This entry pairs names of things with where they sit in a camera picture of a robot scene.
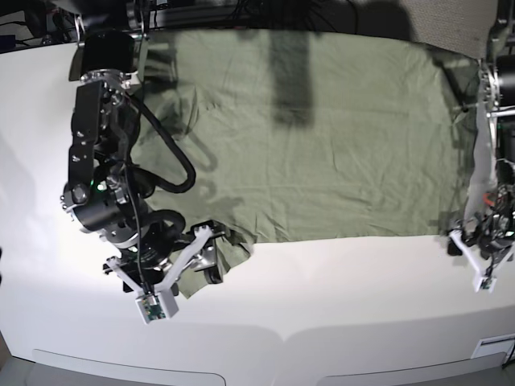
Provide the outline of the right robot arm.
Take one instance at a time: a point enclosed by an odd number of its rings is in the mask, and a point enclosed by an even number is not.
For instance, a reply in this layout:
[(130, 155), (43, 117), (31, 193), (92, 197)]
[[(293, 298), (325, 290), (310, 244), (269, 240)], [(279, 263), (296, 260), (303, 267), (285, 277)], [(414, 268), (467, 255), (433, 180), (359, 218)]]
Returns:
[[(103, 264), (127, 292), (155, 294), (174, 289), (183, 271), (201, 272), (209, 284), (222, 282), (216, 240), (225, 231), (208, 221), (188, 228), (171, 209), (147, 200), (161, 189), (190, 191), (196, 170), (143, 100), (152, 1), (66, 1), (74, 16), (77, 50), (70, 77), (78, 82), (72, 113), (68, 179), (62, 208), (87, 233), (117, 249)], [(181, 183), (137, 165), (132, 150), (142, 121), (161, 137), (184, 170)]]

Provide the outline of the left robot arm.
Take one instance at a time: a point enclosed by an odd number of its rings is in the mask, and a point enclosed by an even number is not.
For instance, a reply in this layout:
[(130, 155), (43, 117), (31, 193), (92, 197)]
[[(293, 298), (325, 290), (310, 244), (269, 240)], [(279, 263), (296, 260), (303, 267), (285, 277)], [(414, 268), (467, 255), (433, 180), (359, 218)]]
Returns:
[(514, 3), (499, 1), (479, 60), (474, 170), (449, 253), (477, 253), (492, 268), (514, 248)]

